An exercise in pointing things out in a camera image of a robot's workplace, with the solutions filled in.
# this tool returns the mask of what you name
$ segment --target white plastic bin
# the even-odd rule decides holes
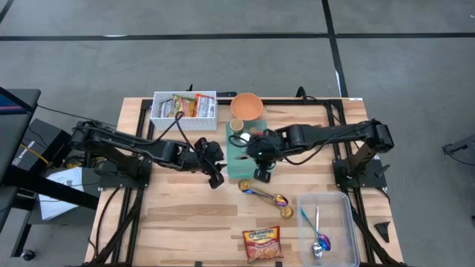
[[[315,225],[315,208],[320,208],[318,231],[331,242],[330,251],[324,251],[320,260],[312,253],[315,232],[301,214],[301,208]],[[306,193],[297,204],[301,259],[305,266],[357,267],[358,245],[353,230],[350,200],[341,192]]]
[[[150,120],[154,123],[155,128],[159,131],[165,130],[174,118],[160,118],[159,109],[160,103],[172,99],[173,95],[196,98],[196,94],[201,93],[205,96],[214,98],[214,116],[210,118],[190,118],[183,117],[180,119],[180,126],[184,131],[216,131],[217,130],[217,99],[216,91],[191,91],[191,92],[155,92],[154,102],[151,106]],[[170,129],[177,131],[178,127],[175,125]]]

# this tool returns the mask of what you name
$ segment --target white paper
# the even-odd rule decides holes
[[[46,179],[49,179],[53,182],[61,183],[66,186],[73,185],[76,190],[84,192],[84,188],[82,187],[82,169],[79,167],[71,168],[66,171],[59,171],[46,177]],[[64,201],[57,201],[54,198],[47,197],[41,194],[39,195],[39,201],[39,204],[42,208],[43,220],[50,220],[78,206]]]

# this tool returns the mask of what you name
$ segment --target gray carpet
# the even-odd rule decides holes
[[[475,32],[473,1],[331,0],[337,33]],[[0,36],[325,32],[318,0],[15,0]],[[475,134],[475,40],[339,40],[350,96],[388,124],[396,147],[383,155],[404,259],[415,266],[475,262],[475,167],[442,145]],[[0,42],[0,85],[39,88],[40,104],[116,122],[122,99],[155,90],[339,96],[326,39]],[[75,119],[38,110],[70,130]],[[456,155],[467,162],[474,158]],[[64,266],[84,259],[92,217],[34,226],[32,262],[10,259],[22,221],[12,211],[0,234],[0,266]]]

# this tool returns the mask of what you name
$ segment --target orange bowl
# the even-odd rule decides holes
[[[245,121],[257,119],[263,109],[262,100],[253,93],[240,93],[231,101],[232,115]]]

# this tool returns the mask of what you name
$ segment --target white basket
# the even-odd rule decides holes
[[[214,98],[214,116],[210,118],[191,118],[183,117],[180,119],[180,126],[184,131],[216,131],[217,130],[217,99],[216,91],[191,91],[191,92],[155,92],[154,103],[151,106],[150,120],[154,123],[157,130],[163,131],[175,120],[175,118],[160,118],[160,103],[167,99],[172,99],[173,95],[196,98],[196,94],[201,93],[205,96]],[[175,125],[171,131],[177,131]]]

